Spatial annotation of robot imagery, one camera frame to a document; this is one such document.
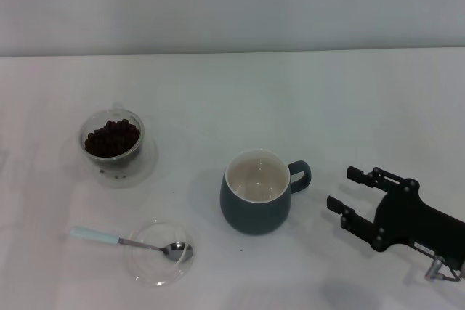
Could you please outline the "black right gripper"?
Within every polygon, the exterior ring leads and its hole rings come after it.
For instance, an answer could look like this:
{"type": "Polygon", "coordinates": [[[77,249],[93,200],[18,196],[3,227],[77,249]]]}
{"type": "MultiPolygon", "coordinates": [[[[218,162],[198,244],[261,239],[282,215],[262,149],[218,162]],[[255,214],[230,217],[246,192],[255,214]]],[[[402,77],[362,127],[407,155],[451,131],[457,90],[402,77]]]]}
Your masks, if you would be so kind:
{"type": "Polygon", "coordinates": [[[377,252],[391,245],[403,244],[431,250],[431,257],[441,256],[445,265],[459,269],[464,263],[464,222],[425,204],[419,197],[419,183],[404,179],[379,167],[364,173],[350,166],[347,178],[355,183],[386,192],[376,209],[373,223],[359,216],[353,208],[332,196],[327,209],[341,216],[340,225],[368,243],[377,252]]]}

